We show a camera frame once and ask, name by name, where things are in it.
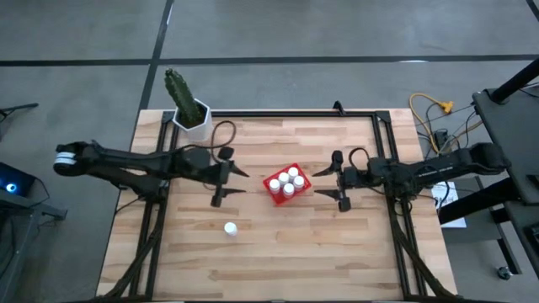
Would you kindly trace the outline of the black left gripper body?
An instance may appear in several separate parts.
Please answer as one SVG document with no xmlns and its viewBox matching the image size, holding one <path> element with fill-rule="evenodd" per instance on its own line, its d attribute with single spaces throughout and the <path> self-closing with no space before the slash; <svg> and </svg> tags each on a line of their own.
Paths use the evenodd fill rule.
<svg viewBox="0 0 539 303">
<path fill-rule="evenodd" d="M 232 189 L 227 189 L 225 184 L 235 168 L 232 160 L 234 149 L 228 146 L 222 147 L 217 155 L 213 151 L 210 148 L 205 148 L 203 151 L 205 166 L 202 169 L 201 182 L 204 186 L 213 186 L 214 194 L 211 198 L 211 206 L 220 208 L 222 199 L 232 192 Z"/>
</svg>

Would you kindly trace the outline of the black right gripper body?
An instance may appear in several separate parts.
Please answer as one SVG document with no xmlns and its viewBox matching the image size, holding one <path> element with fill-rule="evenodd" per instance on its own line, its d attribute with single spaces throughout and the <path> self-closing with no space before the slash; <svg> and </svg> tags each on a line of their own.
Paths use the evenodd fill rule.
<svg viewBox="0 0 539 303">
<path fill-rule="evenodd" d="M 353 166 L 342 167 L 344 158 L 341 151 L 334 151 L 331 156 L 333 171 L 337 174 L 337 189 L 332 191 L 332 197 L 338 203 L 340 212 L 351 210 L 347 189 L 363 189 L 367 187 L 365 174 Z"/>
</svg>

